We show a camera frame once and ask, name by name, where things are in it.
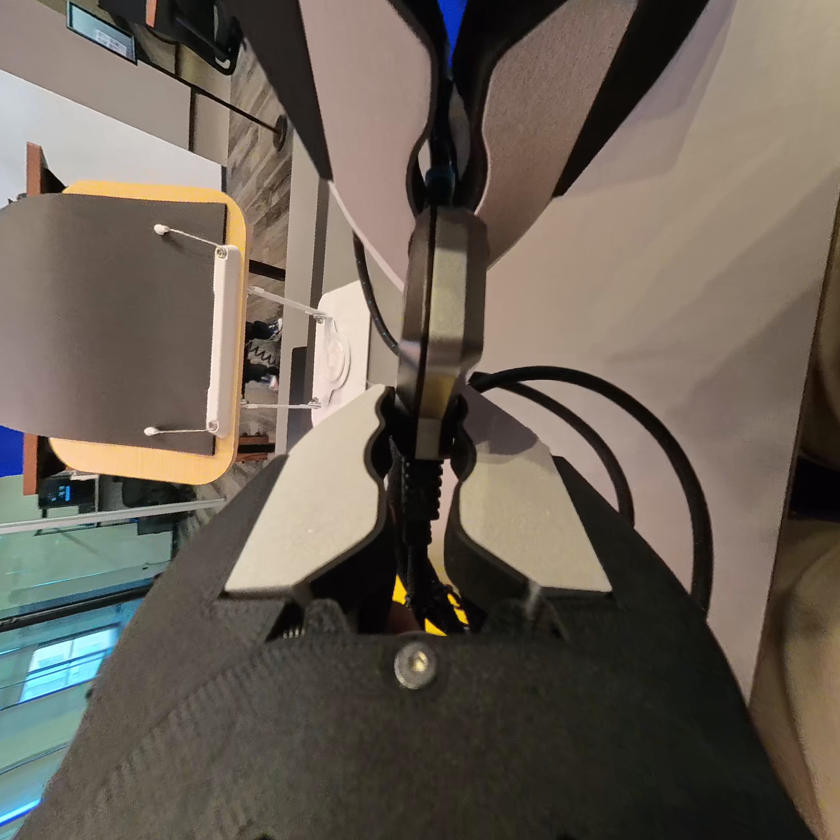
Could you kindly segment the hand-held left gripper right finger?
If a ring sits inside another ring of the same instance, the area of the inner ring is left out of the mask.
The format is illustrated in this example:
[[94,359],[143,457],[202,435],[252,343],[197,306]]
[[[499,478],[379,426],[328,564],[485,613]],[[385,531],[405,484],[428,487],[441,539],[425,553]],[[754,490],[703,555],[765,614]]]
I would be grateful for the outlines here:
[[613,587],[549,447],[477,392],[458,396],[444,567],[477,631],[564,633],[555,601]]

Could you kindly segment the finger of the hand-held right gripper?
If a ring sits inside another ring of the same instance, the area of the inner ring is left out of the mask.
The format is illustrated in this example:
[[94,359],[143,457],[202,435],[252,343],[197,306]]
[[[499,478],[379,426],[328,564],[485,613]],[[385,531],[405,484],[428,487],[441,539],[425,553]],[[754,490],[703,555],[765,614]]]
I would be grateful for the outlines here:
[[305,1],[301,16],[332,193],[403,289],[416,215],[413,166],[432,111],[429,48],[391,2]]
[[469,127],[457,203],[486,226],[490,265],[550,203],[638,6],[467,3],[452,65]]

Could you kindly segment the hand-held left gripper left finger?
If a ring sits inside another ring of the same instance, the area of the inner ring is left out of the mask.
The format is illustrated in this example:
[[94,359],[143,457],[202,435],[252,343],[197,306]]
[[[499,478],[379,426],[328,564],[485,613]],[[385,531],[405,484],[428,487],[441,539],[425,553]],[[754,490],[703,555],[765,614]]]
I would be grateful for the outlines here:
[[327,604],[357,634],[386,634],[396,582],[386,480],[394,391],[374,385],[289,453],[224,584],[237,634],[284,634]]

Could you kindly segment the yellow plastic bin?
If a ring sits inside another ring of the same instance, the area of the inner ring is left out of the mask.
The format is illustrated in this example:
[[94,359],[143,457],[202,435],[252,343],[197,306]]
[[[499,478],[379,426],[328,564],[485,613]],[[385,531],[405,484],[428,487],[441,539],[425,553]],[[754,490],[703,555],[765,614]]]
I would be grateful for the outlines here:
[[419,629],[435,636],[467,635],[470,633],[469,620],[455,589],[442,582],[433,586],[429,598],[416,610],[415,601],[409,595],[400,576],[395,579],[392,595],[395,604],[404,608],[413,617]]

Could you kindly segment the black usb hub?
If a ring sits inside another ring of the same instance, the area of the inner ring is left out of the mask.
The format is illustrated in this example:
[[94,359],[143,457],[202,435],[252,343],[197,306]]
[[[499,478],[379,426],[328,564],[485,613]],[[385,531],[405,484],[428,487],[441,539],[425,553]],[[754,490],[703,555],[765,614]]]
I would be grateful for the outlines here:
[[484,349],[487,226],[469,210],[429,206],[408,251],[396,393],[418,421],[443,421]]

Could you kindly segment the black desk leg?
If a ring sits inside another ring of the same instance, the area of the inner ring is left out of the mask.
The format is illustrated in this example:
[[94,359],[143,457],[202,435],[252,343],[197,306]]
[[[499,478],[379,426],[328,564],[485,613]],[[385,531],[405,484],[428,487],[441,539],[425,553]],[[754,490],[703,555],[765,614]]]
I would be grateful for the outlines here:
[[191,93],[191,110],[193,108],[193,100],[195,97],[200,96],[203,97],[210,102],[226,109],[228,112],[233,113],[234,115],[240,117],[241,119],[247,120],[248,122],[254,124],[255,126],[267,130],[272,134],[272,143],[277,151],[281,151],[288,139],[289,134],[289,122],[287,120],[287,116],[285,114],[280,114],[274,123],[268,123],[262,119],[257,118],[255,115],[244,111],[243,109],[236,107],[235,105],[229,103],[218,97],[217,95],[213,94],[212,92],[204,89],[203,87],[197,86],[193,82],[188,80],[176,77],[176,81],[180,82],[185,86]]

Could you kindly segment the blue plastic bin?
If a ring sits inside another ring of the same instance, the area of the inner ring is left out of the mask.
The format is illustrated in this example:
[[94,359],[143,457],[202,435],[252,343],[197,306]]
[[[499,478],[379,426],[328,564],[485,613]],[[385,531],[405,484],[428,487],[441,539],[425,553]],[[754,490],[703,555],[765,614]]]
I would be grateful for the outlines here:
[[444,21],[448,51],[451,54],[457,44],[469,1],[437,1]]

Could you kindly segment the wooden book stand white base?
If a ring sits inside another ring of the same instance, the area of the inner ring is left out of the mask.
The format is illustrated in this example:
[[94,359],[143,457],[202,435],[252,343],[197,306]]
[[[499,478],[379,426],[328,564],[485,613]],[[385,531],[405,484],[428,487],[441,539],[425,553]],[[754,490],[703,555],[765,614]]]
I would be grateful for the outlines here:
[[[242,319],[245,317],[246,296],[254,295],[279,303],[284,306],[285,313],[297,309],[317,323],[313,345],[313,398],[310,403],[262,406],[242,402],[235,405],[235,411],[242,413],[247,409],[276,408],[281,416],[301,409],[314,413],[312,422],[318,425],[324,417],[337,412],[368,387],[371,317],[363,300],[361,283],[355,281],[327,293],[321,300],[328,305],[326,310],[308,307],[258,287],[246,288],[249,274],[267,277],[269,268],[257,264],[255,260],[251,260],[248,268],[245,267],[245,258],[249,256],[253,244],[253,230],[232,197],[204,187],[104,181],[78,181],[71,184],[66,193],[180,203],[226,202],[227,253],[225,258],[217,258],[215,277],[237,281],[237,315]],[[233,434],[217,440],[212,456],[57,438],[52,438],[50,442],[56,454],[74,469],[192,486],[218,480],[235,461],[240,460],[238,443]]]

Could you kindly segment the black label sign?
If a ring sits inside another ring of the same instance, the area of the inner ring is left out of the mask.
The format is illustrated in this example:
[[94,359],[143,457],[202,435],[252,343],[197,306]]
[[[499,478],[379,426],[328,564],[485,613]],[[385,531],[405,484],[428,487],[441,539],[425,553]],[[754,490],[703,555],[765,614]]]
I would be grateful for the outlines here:
[[135,36],[126,29],[93,14],[78,3],[66,2],[67,29],[109,53],[137,66],[138,46]]

